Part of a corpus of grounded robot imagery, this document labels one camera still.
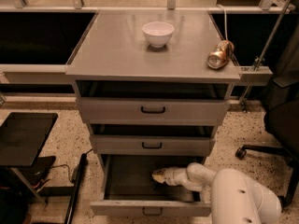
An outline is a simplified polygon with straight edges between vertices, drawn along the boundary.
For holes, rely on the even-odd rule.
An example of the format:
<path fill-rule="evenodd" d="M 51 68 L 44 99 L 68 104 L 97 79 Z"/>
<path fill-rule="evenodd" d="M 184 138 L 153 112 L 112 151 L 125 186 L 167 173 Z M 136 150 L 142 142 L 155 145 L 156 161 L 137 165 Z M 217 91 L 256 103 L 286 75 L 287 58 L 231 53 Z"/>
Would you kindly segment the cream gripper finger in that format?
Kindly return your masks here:
<path fill-rule="evenodd" d="M 151 173 L 151 176 L 154 181 L 163 184 L 165 182 L 164 173 L 165 173 L 165 168 L 153 171 Z"/>

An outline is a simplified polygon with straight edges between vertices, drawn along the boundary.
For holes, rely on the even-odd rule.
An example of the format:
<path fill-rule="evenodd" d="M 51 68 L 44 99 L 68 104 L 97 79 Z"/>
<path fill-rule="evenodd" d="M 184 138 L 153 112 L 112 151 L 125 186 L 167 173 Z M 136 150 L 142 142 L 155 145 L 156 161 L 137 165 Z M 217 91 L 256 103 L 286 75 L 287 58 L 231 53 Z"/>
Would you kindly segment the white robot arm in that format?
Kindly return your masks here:
<path fill-rule="evenodd" d="M 209 186 L 213 224 L 274 224 L 281 216 L 278 196 L 236 169 L 215 172 L 193 162 L 186 168 L 162 168 L 151 176 L 158 183 L 190 191 Z"/>

